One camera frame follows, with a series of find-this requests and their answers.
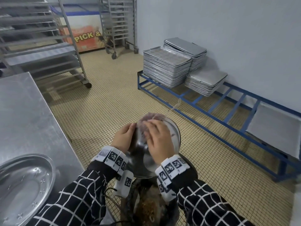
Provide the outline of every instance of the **person's left hand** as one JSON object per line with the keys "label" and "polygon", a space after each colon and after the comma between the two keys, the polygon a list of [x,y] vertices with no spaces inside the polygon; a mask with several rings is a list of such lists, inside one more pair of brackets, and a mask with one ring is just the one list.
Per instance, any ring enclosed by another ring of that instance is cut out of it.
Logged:
{"label": "person's left hand", "polygon": [[111,147],[126,153],[130,147],[135,127],[136,123],[129,123],[119,129],[114,135]]}

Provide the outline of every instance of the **person's right hand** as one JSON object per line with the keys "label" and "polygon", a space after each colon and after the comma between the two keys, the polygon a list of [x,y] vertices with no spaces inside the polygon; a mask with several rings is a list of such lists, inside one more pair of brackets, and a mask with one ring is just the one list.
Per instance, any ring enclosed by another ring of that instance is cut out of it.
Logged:
{"label": "person's right hand", "polygon": [[175,154],[170,131],[162,121],[148,120],[143,123],[148,128],[144,135],[150,155],[155,163],[160,165],[165,159]]}

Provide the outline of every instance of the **person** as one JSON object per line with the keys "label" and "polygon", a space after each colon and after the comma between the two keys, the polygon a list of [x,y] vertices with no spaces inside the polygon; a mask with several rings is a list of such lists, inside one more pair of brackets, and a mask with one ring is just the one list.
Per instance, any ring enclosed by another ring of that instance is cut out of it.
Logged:
{"label": "person", "polygon": [[[148,149],[158,165],[174,156],[168,127],[158,120],[144,121]],[[111,147],[126,153],[136,124],[127,124],[115,133]],[[176,194],[189,225],[250,226],[231,205],[207,183],[186,170],[177,182],[168,185]],[[92,161],[87,170],[66,186],[28,222],[28,226],[98,225],[106,214],[104,191],[117,172],[104,162]]]}

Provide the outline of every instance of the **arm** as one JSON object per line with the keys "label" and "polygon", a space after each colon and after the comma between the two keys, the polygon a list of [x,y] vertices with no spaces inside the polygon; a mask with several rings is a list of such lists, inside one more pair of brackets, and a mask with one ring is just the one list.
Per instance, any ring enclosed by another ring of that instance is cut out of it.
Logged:
{"label": "arm", "polygon": [[162,196],[171,194],[169,190],[177,195],[178,205],[190,225],[253,225],[237,214],[208,184],[198,180],[198,174],[190,162],[174,155],[171,136],[163,122],[151,120],[145,125],[149,130],[145,133],[149,152],[154,161],[161,165],[156,174],[159,187],[162,187],[160,190],[163,190]]}
{"label": "arm", "polygon": [[[127,152],[135,124],[127,124],[115,133],[111,147]],[[27,223],[28,226],[65,226],[100,224],[106,214],[104,192],[117,172],[93,159],[86,171],[57,195]]]}

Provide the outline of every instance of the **finger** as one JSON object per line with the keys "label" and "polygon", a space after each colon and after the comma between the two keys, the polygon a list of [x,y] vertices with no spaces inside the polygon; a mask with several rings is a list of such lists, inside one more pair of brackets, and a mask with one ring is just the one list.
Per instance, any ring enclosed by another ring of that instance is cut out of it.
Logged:
{"label": "finger", "polygon": [[134,134],[135,128],[136,128],[136,123],[132,123],[126,133],[132,137]]}
{"label": "finger", "polygon": [[148,147],[153,147],[153,139],[152,139],[151,135],[148,132],[144,132],[143,134],[145,136]]}
{"label": "finger", "polygon": [[153,125],[156,126],[156,128],[159,130],[160,133],[166,133],[169,132],[169,129],[166,124],[164,124],[163,121],[158,120],[149,120]]}
{"label": "finger", "polygon": [[126,132],[128,131],[128,129],[129,129],[129,127],[131,126],[131,124],[132,124],[132,123],[128,123],[128,124],[126,124],[125,126],[123,126],[122,128],[119,129],[119,132],[120,132],[121,134],[126,133]]}
{"label": "finger", "polygon": [[152,139],[154,137],[159,136],[160,133],[155,125],[153,125],[151,122],[148,122],[148,121],[144,121],[143,124],[145,124],[147,126],[149,134],[151,135]]}

